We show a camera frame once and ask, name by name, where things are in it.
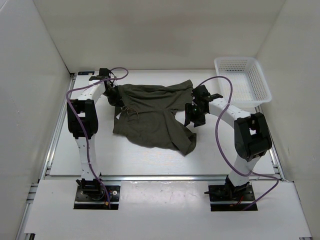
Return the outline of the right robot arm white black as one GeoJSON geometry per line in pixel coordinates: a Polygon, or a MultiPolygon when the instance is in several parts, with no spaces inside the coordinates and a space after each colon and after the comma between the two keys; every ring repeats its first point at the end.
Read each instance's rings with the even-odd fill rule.
{"type": "Polygon", "coordinates": [[[185,105],[185,122],[194,127],[206,123],[206,115],[216,116],[219,124],[224,121],[234,130],[234,148],[237,156],[234,164],[229,164],[231,172],[225,184],[208,192],[220,201],[236,200],[242,197],[249,187],[250,175],[267,151],[272,147],[265,116],[249,113],[229,104],[220,94],[210,94],[204,85],[194,88],[191,92],[191,103],[185,105]]]}

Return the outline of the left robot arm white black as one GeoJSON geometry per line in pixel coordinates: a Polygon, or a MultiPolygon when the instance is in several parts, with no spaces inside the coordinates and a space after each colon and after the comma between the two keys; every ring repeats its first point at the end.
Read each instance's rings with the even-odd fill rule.
{"type": "Polygon", "coordinates": [[[97,76],[90,77],[88,86],[74,88],[66,94],[67,126],[76,141],[82,170],[81,179],[76,182],[83,194],[94,201],[104,200],[106,205],[110,204],[110,194],[103,184],[95,150],[99,129],[96,103],[101,96],[106,96],[111,106],[125,106],[117,80],[111,69],[100,68],[97,76]]]}

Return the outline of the front aluminium rail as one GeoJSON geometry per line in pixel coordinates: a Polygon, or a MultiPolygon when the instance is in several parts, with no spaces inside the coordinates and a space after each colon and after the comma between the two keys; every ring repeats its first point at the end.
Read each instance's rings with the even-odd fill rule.
{"type": "Polygon", "coordinates": [[[105,181],[224,181],[226,175],[103,175],[105,181]]]}

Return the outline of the olive green shorts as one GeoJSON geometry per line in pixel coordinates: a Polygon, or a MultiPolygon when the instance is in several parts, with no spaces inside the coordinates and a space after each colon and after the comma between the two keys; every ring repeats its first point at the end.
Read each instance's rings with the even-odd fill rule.
{"type": "Polygon", "coordinates": [[[197,145],[197,135],[176,119],[190,104],[193,83],[118,86],[123,107],[114,110],[113,133],[131,143],[147,147],[190,154],[197,145]]]}

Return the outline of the left aluminium frame rail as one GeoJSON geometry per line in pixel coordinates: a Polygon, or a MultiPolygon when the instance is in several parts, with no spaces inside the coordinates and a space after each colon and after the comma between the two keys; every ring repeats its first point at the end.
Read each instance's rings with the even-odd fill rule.
{"type": "Polygon", "coordinates": [[[33,240],[35,234],[34,233],[24,233],[25,225],[27,223],[27,218],[29,217],[29,213],[31,210],[31,206],[33,203],[33,200],[35,198],[35,194],[37,191],[38,183],[41,180],[44,180],[46,176],[49,174],[49,171],[52,167],[52,162],[56,153],[56,149],[58,146],[59,138],[61,135],[61,131],[63,128],[65,116],[66,116],[66,92],[72,89],[75,85],[75,80],[77,77],[77,73],[71,73],[68,78],[68,85],[65,89],[65,92],[63,94],[63,98],[61,100],[61,104],[59,106],[59,112],[58,115],[54,121],[54,128],[52,128],[51,135],[46,135],[49,141],[49,145],[46,148],[45,156],[42,158],[39,158],[41,160],[41,169],[39,169],[38,174],[32,174],[32,177],[37,177],[34,181],[32,181],[28,185],[28,191],[27,191],[27,197],[24,201],[24,208],[23,208],[23,214],[20,218],[19,222],[19,228],[16,232],[15,240],[33,240]]]}

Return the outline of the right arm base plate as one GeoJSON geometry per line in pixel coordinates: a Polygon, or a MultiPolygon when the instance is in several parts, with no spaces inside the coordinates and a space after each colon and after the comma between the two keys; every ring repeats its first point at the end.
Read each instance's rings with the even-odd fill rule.
{"type": "Polygon", "coordinates": [[[227,184],[209,185],[204,194],[209,195],[210,210],[212,212],[238,212],[257,211],[254,190],[251,184],[247,183],[240,188],[232,189],[227,184]]]}

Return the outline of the white plastic mesh basket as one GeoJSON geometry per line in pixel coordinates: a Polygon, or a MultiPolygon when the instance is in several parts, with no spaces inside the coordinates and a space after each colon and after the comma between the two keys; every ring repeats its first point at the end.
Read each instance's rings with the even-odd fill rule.
{"type": "Polygon", "coordinates": [[[228,98],[231,89],[231,104],[241,108],[255,108],[272,100],[272,95],[259,62],[253,57],[218,57],[214,60],[221,94],[228,98]]]}

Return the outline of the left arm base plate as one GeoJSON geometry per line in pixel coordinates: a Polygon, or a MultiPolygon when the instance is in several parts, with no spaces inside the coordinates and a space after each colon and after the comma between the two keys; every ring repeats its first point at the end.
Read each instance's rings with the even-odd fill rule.
{"type": "Polygon", "coordinates": [[[105,189],[93,181],[77,180],[73,208],[75,210],[118,210],[121,196],[120,185],[105,185],[105,189]]]}

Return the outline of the small blue label sticker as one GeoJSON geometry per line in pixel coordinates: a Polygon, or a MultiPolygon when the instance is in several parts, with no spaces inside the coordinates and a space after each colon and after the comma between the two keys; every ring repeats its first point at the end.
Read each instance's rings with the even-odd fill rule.
{"type": "Polygon", "coordinates": [[[91,76],[94,75],[95,72],[94,71],[79,71],[77,73],[78,76],[91,76]]]}

